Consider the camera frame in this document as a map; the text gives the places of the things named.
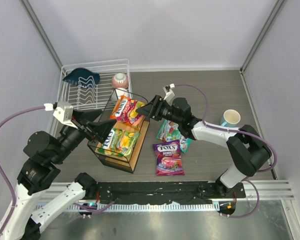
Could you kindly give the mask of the green Fox's candy bag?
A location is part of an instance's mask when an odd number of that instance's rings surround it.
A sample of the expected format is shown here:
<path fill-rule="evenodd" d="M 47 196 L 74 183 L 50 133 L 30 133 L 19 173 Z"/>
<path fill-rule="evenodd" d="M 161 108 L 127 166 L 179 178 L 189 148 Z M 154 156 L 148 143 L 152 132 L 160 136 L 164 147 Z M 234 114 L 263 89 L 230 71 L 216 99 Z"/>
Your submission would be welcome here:
<path fill-rule="evenodd" d="M 139 136 L 139 132 L 112 128 L 104 143 L 96 148 L 96 152 L 109 156 L 129 158 Z"/>

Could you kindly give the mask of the orange Fox's fruits candy bag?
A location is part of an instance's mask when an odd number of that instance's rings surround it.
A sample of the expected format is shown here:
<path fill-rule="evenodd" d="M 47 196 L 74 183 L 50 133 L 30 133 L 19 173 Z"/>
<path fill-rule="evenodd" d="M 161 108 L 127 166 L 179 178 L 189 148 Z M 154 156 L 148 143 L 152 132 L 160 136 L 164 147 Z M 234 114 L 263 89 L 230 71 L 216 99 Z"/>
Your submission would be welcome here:
<path fill-rule="evenodd" d="M 145 106 L 143 102 L 122 95 L 109 118 L 139 130 L 145 117 L 137 113 L 137 109 L 143 106 Z"/>

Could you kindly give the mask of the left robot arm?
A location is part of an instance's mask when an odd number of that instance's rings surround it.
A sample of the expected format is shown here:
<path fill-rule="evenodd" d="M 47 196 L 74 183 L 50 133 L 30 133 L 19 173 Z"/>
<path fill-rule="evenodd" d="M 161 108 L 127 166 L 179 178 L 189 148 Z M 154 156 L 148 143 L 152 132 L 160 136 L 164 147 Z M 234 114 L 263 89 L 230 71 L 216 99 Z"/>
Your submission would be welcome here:
<path fill-rule="evenodd" d="M 0 221 L 0 240 L 38 240 L 43 231 L 67 207 L 83 198 L 92 198 L 97 192 L 97 182 L 87 173 L 80 173 L 64 192 L 43 208 L 35 210 L 60 173 L 60 165 L 84 140 L 103 143 L 116 120 L 96 122 L 101 109 L 73 111 L 72 126 L 64 125 L 60 136 L 53 137 L 45 131 L 33 133 L 23 149 L 28 156 L 12 191 L 12 201 Z"/>

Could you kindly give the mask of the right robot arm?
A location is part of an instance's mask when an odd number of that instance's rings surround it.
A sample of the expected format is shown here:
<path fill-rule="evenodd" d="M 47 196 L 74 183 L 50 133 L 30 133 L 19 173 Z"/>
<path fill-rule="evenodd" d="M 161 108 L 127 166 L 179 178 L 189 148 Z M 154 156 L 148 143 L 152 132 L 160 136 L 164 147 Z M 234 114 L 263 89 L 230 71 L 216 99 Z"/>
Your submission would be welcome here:
<path fill-rule="evenodd" d="M 176 123 L 186 138 L 228 149 L 233 164 L 215 181 L 215 190 L 223 197 L 231 194 L 242 180 L 260 171 L 274 154 L 270 145 L 263 141 L 252 126 L 246 124 L 237 128 L 205 123 L 192 114 L 191 106 L 184 97 L 177 97 L 168 103 L 156 95 L 136 111 L 156 121 L 165 119 Z"/>

